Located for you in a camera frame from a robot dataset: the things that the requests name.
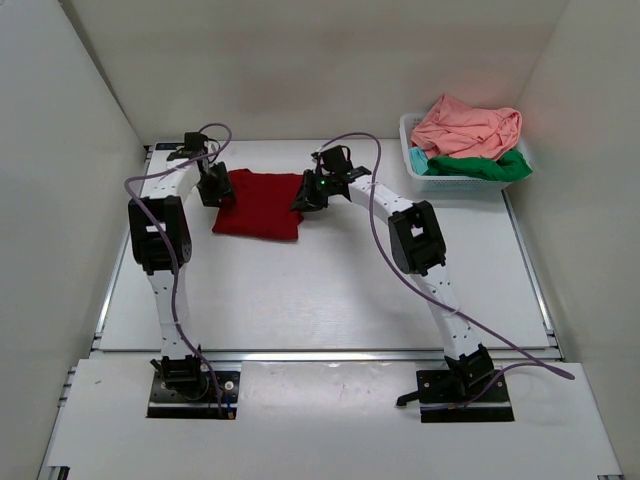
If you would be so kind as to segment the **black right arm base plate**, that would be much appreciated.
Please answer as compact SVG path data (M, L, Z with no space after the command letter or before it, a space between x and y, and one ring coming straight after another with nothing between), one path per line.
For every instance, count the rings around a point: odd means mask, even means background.
M446 370L419 370L416 379L417 389L399 396L396 407L405 408L417 402L423 424L515 420L506 381L498 370L467 390Z

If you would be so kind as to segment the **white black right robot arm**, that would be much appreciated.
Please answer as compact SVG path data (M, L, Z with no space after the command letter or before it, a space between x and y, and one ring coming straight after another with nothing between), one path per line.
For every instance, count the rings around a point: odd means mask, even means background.
M441 337L447 369L428 387L402 395L398 407L419 401L424 407L465 408L483 393L494 375L494 364L472 325L458 315L459 302L446 269L446 244L431 204L412 202L374 180L364 166L355 167L344 145L312 154L315 167L303 173L291 209L316 212L340 195L368 210L370 225L388 227L390 256L384 256L402 281L428 297Z

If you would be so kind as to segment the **red t-shirt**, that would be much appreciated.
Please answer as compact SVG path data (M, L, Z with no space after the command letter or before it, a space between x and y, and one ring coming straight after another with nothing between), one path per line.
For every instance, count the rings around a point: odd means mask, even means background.
M261 240L295 242L302 214L291 209L302 176L294 173L255 173L236 169L229 173L235 201L218 211L214 234Z

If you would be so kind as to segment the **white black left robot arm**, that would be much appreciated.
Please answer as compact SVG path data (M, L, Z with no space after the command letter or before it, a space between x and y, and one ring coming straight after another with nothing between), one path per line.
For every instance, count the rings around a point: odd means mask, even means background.
M128 219L134 260L153 290L162 336L161 359L152 365L167 388L189 402L222 402L222 389L199 344L187 333L189 307L186 270L193 253L184 204L192 191L205 207L233 202L235 194L220 156L232 140L231 129L223 141L209 137L209 123L184 134L182 145L171 152L156 173L127 178L130 197Z

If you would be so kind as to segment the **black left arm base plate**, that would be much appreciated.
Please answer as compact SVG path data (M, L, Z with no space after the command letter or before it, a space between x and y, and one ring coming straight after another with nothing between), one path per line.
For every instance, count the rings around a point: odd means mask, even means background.
M241 386L239 370L218 370L216 378L221 389L218 399L207 373L205 383L191 393L170 389L156 371L151 383L146 417L150 419L235 420Z

